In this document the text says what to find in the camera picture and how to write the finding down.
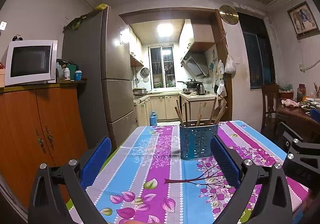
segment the door frame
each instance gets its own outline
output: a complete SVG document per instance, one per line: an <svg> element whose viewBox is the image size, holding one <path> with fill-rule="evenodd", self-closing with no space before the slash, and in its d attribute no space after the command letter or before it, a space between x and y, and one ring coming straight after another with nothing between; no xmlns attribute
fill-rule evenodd
<svg viewBox="0 0 320 224"><path fill-rule="evenodd" d="M128 25L146 21L191 19L191 22L211 24L216 43L218 58L225 65L228 49L225 38L225 30L218 9L193 8L193 7L167 7L146 9L136 12L120 14L120 17ZM225 88L227 91L226 101L228 109L223 115L223 121L232 120L232 78L231 74L225 74Z"/></svg>

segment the striped tablecloth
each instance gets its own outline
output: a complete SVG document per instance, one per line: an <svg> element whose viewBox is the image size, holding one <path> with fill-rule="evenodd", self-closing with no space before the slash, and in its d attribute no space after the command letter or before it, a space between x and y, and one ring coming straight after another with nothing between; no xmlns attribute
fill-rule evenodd
<svg viewBox="0 0 320 224"><path fill-rule="evenodd" d="M243 159L258 165L283 163L286 153L242 121L220 122L218 135ZM308 189L287 178L295 210ZM255 205L256 185L240 222ZM113 154L87 193L108 223L211 224L229 202L235 188L228 185L213 157L180 158L179 126L138 127ZM81 219L74 207L70 215Z"/></svg>

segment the range hood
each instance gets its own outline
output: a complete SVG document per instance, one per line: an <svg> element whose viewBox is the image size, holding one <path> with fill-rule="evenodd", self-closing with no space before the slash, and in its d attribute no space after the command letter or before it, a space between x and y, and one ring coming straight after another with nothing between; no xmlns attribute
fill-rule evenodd
<svg viewBox="0 0 320 224"><path fill-rule="evenodd" d="M209 76L207 60L204 54L191 53L190 56L185 57L182 62L185 63L195 77Z"/></svg>

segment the silver screw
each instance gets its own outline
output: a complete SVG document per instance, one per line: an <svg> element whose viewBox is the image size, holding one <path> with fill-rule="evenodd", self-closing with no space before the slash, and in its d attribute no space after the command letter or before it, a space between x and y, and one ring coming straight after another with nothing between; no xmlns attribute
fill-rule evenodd
<svg viewBox="0 0 320 224"><path fill-rule="evenodd" d="M39 166L41 170L45 169L46 167L47 167L46 163L41 163L41 165Z"/></svg>
<svg viewBox="0 0 320 224"><path fill-rule="evenodd" d="M275 168L277 168L277 169L281 169L281 164L279 164L279 163L275 163Z"/></svg>
<svg viewBox="0 0 320 224"><path fill-rule="evenodd" d="M250 166L250 165L252 165L252 161L250 159L245 159L244 164L247 166Z"/></svg>
<svg viewBox="0 0 320 224"><path fill-rule="evenodd" d="M69 161L69 165L71 165L71 166L74 166L74 165L76 165L77 164L77 160L76 159L71 159L70 161Z"/></svg>

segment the painting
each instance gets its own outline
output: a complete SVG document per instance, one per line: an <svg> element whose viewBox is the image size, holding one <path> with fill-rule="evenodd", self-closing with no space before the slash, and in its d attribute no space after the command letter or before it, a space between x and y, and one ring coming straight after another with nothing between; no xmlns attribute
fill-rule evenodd
<svg viewBox="0 0 320 224"><path fill-rule="evenodd" d="M320 34L318 25L307 2L303 2L288 10L297 39L301 40L316 34Z"/></svg>

